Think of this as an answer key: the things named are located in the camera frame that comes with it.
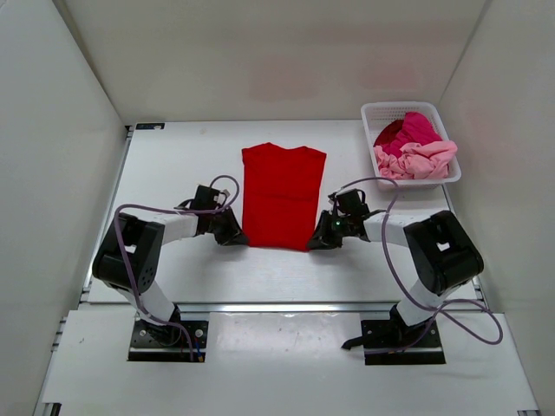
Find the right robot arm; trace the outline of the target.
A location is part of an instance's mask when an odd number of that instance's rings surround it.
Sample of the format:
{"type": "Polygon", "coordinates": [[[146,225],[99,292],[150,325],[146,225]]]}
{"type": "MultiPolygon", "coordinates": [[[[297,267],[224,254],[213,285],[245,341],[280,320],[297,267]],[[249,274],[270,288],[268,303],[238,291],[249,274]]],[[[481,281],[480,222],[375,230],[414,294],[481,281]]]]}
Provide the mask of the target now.
{"type": "Polygon", "coordinates": [[[410,251],[418,280],[393,309],[389,339],[408,347],[420,336],[420,325],[428,321],[449,295],[484,269],[481,254],[451,211],[429,218],[372,211],[364,216],[323,211],[308,250],[333,250],[346,237],[380,242],[410,251]]]}

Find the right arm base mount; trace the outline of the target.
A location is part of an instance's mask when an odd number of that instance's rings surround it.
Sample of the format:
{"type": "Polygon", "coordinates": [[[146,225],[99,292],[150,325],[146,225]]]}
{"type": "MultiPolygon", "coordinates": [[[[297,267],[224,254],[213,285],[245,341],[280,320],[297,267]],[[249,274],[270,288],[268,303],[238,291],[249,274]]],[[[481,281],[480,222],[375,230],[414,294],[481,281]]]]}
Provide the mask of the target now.
{"type": "Polygon", "coordinates": [[[362,334],[345,341],[342,349],[362,347],[366,366],[444,365],[436,322],[405,328],[394,320],[362,320],[362,334]]]}

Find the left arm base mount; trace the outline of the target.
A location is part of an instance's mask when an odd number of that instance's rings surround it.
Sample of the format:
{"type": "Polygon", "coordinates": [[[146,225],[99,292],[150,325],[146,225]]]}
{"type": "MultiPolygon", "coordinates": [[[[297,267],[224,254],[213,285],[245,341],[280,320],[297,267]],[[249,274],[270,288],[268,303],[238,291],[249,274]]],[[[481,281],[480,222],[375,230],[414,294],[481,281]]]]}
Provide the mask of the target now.
{"type": "Polygon", "coordinates": [[[129,342],[127,360],[204,363],[206,361],[209,321],[182,319],[180,324],[186,329],[191,342],[188,342],[179,328],[157,326],[136,316],[129,342]]]}

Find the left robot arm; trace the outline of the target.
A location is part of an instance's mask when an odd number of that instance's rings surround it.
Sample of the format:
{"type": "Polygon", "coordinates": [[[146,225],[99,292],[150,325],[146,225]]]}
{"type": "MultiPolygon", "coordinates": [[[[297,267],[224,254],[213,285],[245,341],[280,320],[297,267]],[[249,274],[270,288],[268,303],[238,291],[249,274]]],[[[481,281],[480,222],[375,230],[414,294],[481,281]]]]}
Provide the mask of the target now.
{"type": "Polygon", "coordinates": [[[126,297],[160,344],[171,345],[185,327],[179,308],[155,282],[160,253],[168,244],[205,234],[220,246],[249,243],[229,206],[163,210],[124,204],[116,209],[95,255],[93,276],[126,297]]]}

